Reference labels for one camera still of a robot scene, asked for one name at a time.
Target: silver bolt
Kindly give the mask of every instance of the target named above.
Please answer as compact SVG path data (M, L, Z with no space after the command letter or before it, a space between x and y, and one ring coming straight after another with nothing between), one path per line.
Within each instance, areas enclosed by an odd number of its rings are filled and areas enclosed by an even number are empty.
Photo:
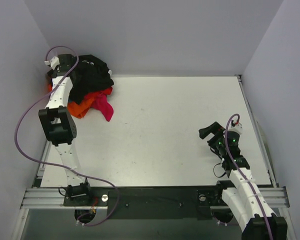
M108 199L109 199L109 197L108 197L108 195L107 194L103 194L102 195L102 197L101 197L101 200L102 200L102 202L106 202L106 201L108 201Z
M199 200L200 200L200 202L204 202L204 201L206 200L205 195L200 194L200 195L199 195Z

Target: pink cloth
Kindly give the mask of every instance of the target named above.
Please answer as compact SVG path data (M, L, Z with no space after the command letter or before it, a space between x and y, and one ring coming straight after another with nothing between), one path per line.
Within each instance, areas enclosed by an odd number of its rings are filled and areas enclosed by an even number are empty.
M110 122L113 114L114 114L114 109L112 106L108 103L107 101L107 95L104 93L99 94L96 96L94 102L91 105L92 108L99 110L103 116L105 117L105 120Z

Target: robotic arm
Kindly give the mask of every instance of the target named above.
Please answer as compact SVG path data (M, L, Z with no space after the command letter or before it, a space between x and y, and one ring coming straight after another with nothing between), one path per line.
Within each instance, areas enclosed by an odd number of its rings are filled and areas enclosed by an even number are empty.
M199 130L199 137L205 139L209 134L214 136L207 141L210 150L221 159L221 165L232 182L233 187L224 187L221 198L229 206L242 230L243 240L271 239L267 231L264 214L270 225L271 234L275 240L287 238L287 223L283 217L276 216L275 212L266 203L252 176L247 160L241 155L239 149L242 125L231 122L231 127L224 136L225 128L214 122L206 128ZM234 165L226 148L226 141L235 163Z
M76 172L83 173L75 148L77 128L67 109L70 91L77 81L76 71L73 70L58 86L62 77L75 62L76 58L71 54L60 54L45 62L53 70L52 89L57 89L51 94L45 109L39 110L39 118L45 137L55 146L62 164L71 167ZM65 172L66 198L70 199L75 206L85 205L91 199L87 179L67 169Z

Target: gray wall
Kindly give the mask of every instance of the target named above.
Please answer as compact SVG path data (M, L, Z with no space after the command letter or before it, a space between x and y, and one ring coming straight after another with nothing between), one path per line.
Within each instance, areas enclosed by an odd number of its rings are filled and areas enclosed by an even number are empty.
M282 0L25 0L48 43L114 74L242 74Z
M0 0L0 240L10 239L16 216L35 175L35 164L14 145L14 130L25 107L44 92L48 49L22 0ZM39 158L44 135L33 111L20 129L21 146Z
M300 0L285 0L243 74L300 239Z

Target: purple cable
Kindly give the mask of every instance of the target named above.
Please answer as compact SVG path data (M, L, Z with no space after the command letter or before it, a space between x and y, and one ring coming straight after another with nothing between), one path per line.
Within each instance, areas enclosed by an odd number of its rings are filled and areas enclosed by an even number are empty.
M93 179L93 180L97 180L97 181L100 181L100 182L104 182L104 183L107 183L109 185L111 185L117 192L118 196L117 196L117 199L116 199L116 202L113 206L113 209L109 212L109 214L103 219L101 220L100 222L97 222L95 224L89 224L89 225L86 225L85 226L88 226L88 227L92 227L92 226L96 226L96 225L99 225L99 224L102 224L104 223L106 220L108 220L108 218L113 214L113 212L116 210L118 204L119 204L119 200L120 200L120 191L119 189L111 182L107 181L107 180L104 180L104 179L101 179L101 178L97 178L97 177L93 177L93 176L88 176L88 175L84 175L84 174L81 174L73 169L71 169L71 167L69 166L66 166L66 165L62 165L62 164L57 164L57 163L52 163L52 162L45 162L45 161L40 161L38 159L35 159L29 155L27 155L20 147L19 145L19 142L18 142L18 131L19 131L19 128L20 128L20 125L21 125L21 122L23 121L23 119L25 118L25 116L27 115L27 113L37 104L39 103L41 100L43 100L44 98L46 97L49 97L54 91L57 90L57 88L59 87L59 85L62 83L62 81L68 76L68 74L77 66L78 62L79 62L79 57L78 57L78 54L72 50L71 48L67 47L67 46L54 46L52 47L45 55L45 60L47 61L48 60L48 55L49 53L53 50L53 49L56 49L56 48L66 48L66 49L69 49L71 50L74 55L76 56L76 62L75 64L69 69L69 71L66 72L66 74L61 78L61 80L58 82L58 84L56 85L56 87L54 89L52 89L51 92L47 93L46 95L44 95L43 97L41 97L39 100L37 100L34 104L32 104L30 107L28 107L24 113L21 115L19 121L17 122L16 124L16 127L15 127L15 130L14 130L14 144L16 146L16 148L18 149L18 151L27 159L33 161L33 162L36 162L38 164L45 164L45 165L51 165L51 166L56 166L56 167L60 167L60 168L64 168L64 169L67 169L71 172L73 172L74 174L78 175L78 176L81 176L81 177L84 177L84 178L87 178L87 179Z
M230 126L230 123L231 123L231 120L234 118L234 117L237 117L237 123L239 122L240 120L240 115L238 113L236 114L233 114L230 119L228 120L227 124L226 124L226 127L225 127L225 133L224 133L224 138L225 138L225 147L226 147L226 151L228 152L229 154L229 157L233 163L233 165L236 167L236 169L238 170L238 172L242 175L242 177L244 178L244 180L248 180L247 176L240 170L239 166L237 165L237 163L235 162L235 159L234 157L232 156L231 152L230 152L230 149L229 149L229 145L228 145L228 128ZM266 212L265 212L265 209L264 207L262 206L262 203L260 201L260 198L256 195L257 192L254 188L254 186L252 185L252 183L250 181L247 182L253 192L253 194L255 195L255 198L256 198L256 201L258 202L259 204L259 207L261 209L261 212L263 214L263 217L264 217L264 221L265 221L265 225L266 225L266 228L268 230L268 233L269 233L269 238L270 240L274 240L274 237L272 236L272 232L271 232L271 228L270 228L270 224L269 224L269 221L268 221L268 218L267 218L267 215L266 215Z

